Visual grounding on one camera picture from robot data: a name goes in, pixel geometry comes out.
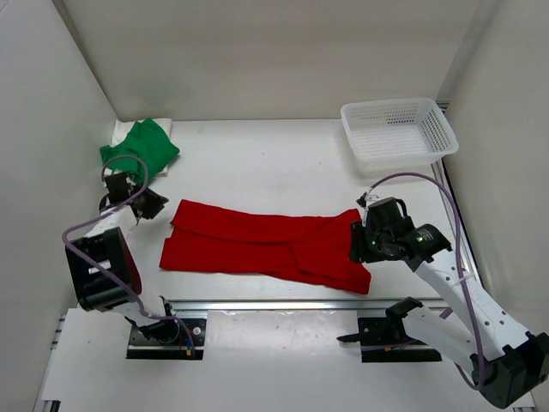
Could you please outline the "red t shirt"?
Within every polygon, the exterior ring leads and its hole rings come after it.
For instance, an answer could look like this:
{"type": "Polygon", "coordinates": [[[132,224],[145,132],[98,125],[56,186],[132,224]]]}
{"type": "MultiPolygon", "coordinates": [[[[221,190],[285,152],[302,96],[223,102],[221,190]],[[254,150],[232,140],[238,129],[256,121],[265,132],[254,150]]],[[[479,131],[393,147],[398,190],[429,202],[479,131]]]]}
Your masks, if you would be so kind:
{"type": "Polygon", "coordinates": [[[171,221],[160,268],[260,274],[368,294],[371,273],[349,258],[359,212],[334,216],[254,215],[183,200],[171,221]]]}

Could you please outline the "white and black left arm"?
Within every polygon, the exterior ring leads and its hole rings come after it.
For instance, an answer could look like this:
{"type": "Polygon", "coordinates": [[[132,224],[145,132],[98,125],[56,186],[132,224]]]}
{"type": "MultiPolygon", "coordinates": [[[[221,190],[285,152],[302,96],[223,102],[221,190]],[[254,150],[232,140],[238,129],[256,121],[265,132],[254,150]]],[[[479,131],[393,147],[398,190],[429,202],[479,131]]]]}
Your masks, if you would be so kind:
{"type": "Polygon", "coordinates": [[[144,338],[160,345],[182,337],[171,304],[143,289],[142,279],[125,236],[140,220],[152,220],[168,199],[135,182],[129,173],[104,177],[107,194],[100,218],[79,239],[65,246],[77,302],[87,312],[115,312],[144,338]]]}

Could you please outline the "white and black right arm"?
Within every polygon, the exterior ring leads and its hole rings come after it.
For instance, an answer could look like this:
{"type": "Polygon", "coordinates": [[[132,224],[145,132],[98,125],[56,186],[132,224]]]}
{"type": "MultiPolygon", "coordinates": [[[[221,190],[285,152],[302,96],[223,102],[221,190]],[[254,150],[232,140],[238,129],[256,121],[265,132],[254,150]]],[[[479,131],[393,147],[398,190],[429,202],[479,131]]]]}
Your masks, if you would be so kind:
{"type": "Polygon", "coordinates": [[[535,335],[514,320],[463,270],[456,250],[436,227],[413,224],[401,199],[388,197],[367,206],[362,221],[352,224],[351,235],[354,262],[403,262],[438,292],[462,325],[407,297],[345,341],[369,350],[420,341],[453,361],[483,398],[500,409],[547,381],[548,335],[535,335]]]}

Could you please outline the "white plastic basket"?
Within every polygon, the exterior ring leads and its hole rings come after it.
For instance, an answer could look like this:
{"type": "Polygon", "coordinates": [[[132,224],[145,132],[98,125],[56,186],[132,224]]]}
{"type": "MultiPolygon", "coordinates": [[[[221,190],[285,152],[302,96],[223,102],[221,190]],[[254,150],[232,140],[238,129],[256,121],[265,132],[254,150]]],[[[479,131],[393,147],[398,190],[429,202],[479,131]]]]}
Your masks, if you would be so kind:
{"type": "Polygon", "coordinates": [[[349,103],[341,108],[341,122],[362,173],[426,167],[459,149],[442,109],[430,98],[349,103]]]}

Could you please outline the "white front cover board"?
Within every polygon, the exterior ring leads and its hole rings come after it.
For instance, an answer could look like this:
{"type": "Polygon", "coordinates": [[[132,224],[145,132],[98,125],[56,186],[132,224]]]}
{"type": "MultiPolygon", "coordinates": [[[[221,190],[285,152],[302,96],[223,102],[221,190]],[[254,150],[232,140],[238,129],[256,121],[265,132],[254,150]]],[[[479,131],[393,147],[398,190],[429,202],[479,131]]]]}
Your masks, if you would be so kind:
{"type": "Polygon", "coordinates": [[[454,365],[364,363],[354,312],[211,312],[201,360],[129,360],[129,325],[66,316],[42,397],[63,411],[487,411],[454,365]]]}

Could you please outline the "aluminium left table rail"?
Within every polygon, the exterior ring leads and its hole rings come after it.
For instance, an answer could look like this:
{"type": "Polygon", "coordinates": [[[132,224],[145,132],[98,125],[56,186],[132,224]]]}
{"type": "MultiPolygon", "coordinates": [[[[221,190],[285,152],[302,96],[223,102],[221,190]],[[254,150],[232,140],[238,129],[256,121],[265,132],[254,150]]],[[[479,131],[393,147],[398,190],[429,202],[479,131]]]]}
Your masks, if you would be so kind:
{"type": "MultiPolygon", "coordinates": [[[[81,250],[98,264],[106,258],[106,249],[100,240],[84,238],[81,242],[81,250]]],[[[88,262],[84,262],[85,270],[82,275],[82,292],[84,296],[97,294],[100,291],[103,279],[102,273],[88,262]]]]}

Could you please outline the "aluminium right table rail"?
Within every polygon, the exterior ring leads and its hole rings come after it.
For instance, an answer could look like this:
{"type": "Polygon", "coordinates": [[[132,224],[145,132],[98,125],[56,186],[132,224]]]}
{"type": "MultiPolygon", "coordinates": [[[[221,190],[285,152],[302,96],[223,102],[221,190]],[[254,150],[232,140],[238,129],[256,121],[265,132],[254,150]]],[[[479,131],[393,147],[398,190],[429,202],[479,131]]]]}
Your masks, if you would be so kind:
{"type": "Polygon", "coordinates": [[[467,229],[464,225],[462,218],[462,213],[460,211],[457,197],[453,189],[452,183],[450,181],[448,169],[443,161],[443,159],[437,161],[431,165],[434,179],[444,186],[445,190],[451,195],[452,201],[450,201],[444,194],[441,194],[443,199],[444,208],[448,216],[452,233],[460,234],[461,245],[461,265],[464,270],[466,270],[479,284],[485,289],[485,284],[482,279],[482,275],[479,272],[479,267],[477,260],[474,255],[474,251],[471,247],[471,243],[468,237],[467,229]]]}

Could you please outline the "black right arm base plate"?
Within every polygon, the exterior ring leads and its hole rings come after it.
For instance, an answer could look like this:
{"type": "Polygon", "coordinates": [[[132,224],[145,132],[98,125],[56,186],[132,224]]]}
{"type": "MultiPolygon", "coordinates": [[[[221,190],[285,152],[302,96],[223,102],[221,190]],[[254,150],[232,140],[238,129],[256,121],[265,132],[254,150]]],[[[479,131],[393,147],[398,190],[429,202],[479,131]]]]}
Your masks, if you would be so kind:
{"type": "Polygon", "coordinates": [[[383,318],[358,318],[358,331],[338,336],[342,344],[358,343],[362,363],[439,362],[442,356],[434,348],[406,334],[403,319],[423,304],[407,297],[385,310],[383,318]]]}

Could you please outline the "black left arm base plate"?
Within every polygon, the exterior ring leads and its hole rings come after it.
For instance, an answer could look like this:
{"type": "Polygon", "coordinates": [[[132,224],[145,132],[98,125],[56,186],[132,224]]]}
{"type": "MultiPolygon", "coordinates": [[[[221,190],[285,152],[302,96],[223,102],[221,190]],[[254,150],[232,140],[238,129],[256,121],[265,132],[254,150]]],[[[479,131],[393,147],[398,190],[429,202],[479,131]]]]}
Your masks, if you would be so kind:
{"type": "Polygon", "coordinates": [[[130,360],[201,361],[207,332],[206,318],[180,318],[190,331],[192,343],[178,321],[161,320],[130,329],[126,358],[130,360]]]}

